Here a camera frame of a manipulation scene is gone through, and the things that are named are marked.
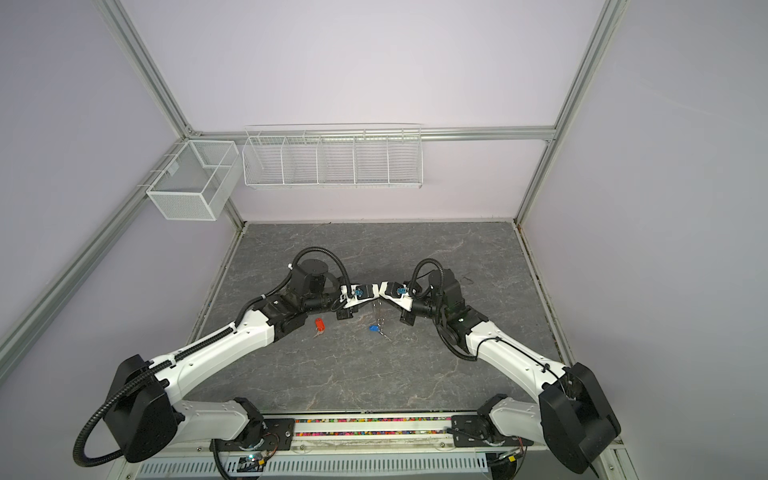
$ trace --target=wire mesh shelf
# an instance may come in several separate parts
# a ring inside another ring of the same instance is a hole
[[[242,174],[233,141],[189,140],[147,189],[168,220],[216,220]]]
[[[252,188],[422,186],[422,140],[413,125],[246,132],[243,171]]]

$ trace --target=black corrugated cable conduit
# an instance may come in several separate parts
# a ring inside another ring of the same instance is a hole
[[[346,284],[347,296],[351,297],[353,294],[352,294],[352,284],[349,281],[349,275],[347,274],[346,268],[344,268],[344,264],[341,262],[341,259],[338,258],[332,251],[323,247],[307,247],[301,250],[293,258],[293,262],[291,263],[291,265],[298,264],[299,260],[301,260],[301,257],[303,257],[304,255],[310,252],[324,253],[328,257],[330,257],[334,263],[336,263],[336,265],[339,267],[339,270],[341,270],[342,278],[344,279],[344,283]],[[264,295],[258,296],[254,299],[248,300],[248,302],[243,306],[243,308],[240,309],[240,312],[237,314],[237,317],[234,322],[235,327],[240,325],[240,322],[243,321],[243,317],[245,317],[245,314],[250,307],[252,307],[255,303],[259,302],[260,300],[270,295],[274,295],[275,293],[279,292],[285,285],[287,285],[288,282],[290,281],[290,276],[291,276],[291,272],[288,272],[288,275],[283,279],[283,281],[280,282],[280,284],[278,284],[275,288],[270,290],[268,293],[265,293]],[[195,343],[189,348],[181,350],[179,353],[177,353],[176,356],[174,356],[174,360],[176,362],[180,362],[181,360],[188,357],[189,355],[192,355],[193,353],[201,349],[204,349],[205,347],[215,342],[218,342],[225,336],[228,336],[233,331],[234,331],[233,329],[228,328],[228,329],[222,330],[221,332],[217,333],[216,335],[208,339]],[[124,396],[132,392],[137,387],[141,386],[141,384],[146,382],[150,376],[154,375],[157,372],[160,372],[163,369],[166,369],[171,365],[172,365],[171,361],[166,360],[164,362],[158,363],[156,366],[151,367],[146,372],[141,373],[135,379],[132,379],[130,382],[126,383],[123,388],[118,390],[113,396],[107,399],[107,401],[104,402],[101,405],[101,407],[99,407],[96,410],[96,412],[94,412],[93,415],[91,415],[91,417],[88,419],[88,421],[85,423],[82,430],[78,434],[78,437],[74,441],[74,448],[72,449],[72,458],[74,459],[74,463],[76,463],[77,465],[80,465],[81,467],[95,467],[97,465],[103,465],[104,463],[111,462],[112,460],[120,458],[123,455],[123,452],[121,452],[120,450],[116,450],[112,453],[108,453],[100,457],[90,458],[85,454],[85,443],[88,441],[88,437],[91,435],[91,432],[93,432],[93,429],[96,426],[96,424],[99,423],[99,420],[104,418],[104,415],[107,414],[109,409],[111,409],[112,406],[114,406],[114,404],[118,402],[118,400],[122,399]]]
[[[467,360],[468,362],[477,362],[478,359],[477,359],[476,356],[467,355],[466,353],[462,353],[459,350],[457,350],[448,341],[448,339],[446,339],[443,336],[442,331],[440,331],[440,317],[442,315],[442,291],[443,291],[443,288],[445,288],[445,285],[444,285],[444,283],[445,283],[445,271],[443,270],[442,265],[440,264],[440,262],[435,260],[435,259],[433,259],[433,258],[425,258],[424,260],[420,261],[416,265],[416,268],[413,270],[413,275],[411,275],[411,281],[408,284],[408,292],[412,296],[415,295],[416,278],[419,276],[419,271],[422,269],[422,267],[424,267],[428,263],[434,265],[435,268],[437,268],[437,271],[440,273],[440,284],[438,286],[437,293],[436,293],[436,296],[437,296],[438,300],[437,300],[437,304],[435,305],[436,309],[437,309],[437,313],[436,313],[436,315],[435,315],[435,317],[433,319],[433,322],[435,324],[435,329],[437,330],[437,335],[440,337],[440,340],[442,340],[443,345],[445,345],[448,348],[448,350],[450,350],[450,352],[453,353],[455,356],[457,356],[458,358],[460,358],[462,360]],[[429,291],[429,289],[427,289],[421,295],[421,297],[426,296],[426,292],[427,291]]]

